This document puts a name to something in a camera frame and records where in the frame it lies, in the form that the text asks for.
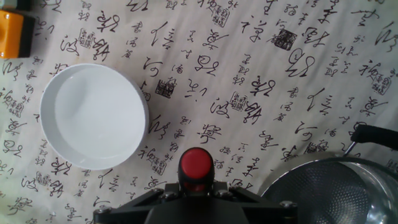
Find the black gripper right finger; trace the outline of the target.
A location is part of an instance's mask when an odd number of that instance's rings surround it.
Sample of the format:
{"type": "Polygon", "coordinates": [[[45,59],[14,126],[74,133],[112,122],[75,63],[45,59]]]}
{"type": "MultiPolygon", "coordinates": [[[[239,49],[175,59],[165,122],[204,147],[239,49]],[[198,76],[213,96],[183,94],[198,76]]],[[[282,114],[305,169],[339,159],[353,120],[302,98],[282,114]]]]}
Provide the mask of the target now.
{"type": "Polygon", "coordinates": [[[211,217],[216,223],[299,222],[298,205],[291,201],[271,202],[242,187],[215,182],[211,191],[211,217]]]}

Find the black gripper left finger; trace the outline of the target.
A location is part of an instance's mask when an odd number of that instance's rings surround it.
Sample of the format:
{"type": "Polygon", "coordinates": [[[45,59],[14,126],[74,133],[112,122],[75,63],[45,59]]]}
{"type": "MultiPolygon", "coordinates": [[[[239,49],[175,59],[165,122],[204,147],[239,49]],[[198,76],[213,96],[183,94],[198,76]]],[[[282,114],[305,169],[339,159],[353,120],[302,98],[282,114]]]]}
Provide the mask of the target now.
{"type": "Polygon", "coordinates": [[[150,211],[158,205],[182,196],[178,183],[166,184],[164,189],[152,189],[119,208],[104,207],[93,212],[93,223],[144,224],[150,211]]]}

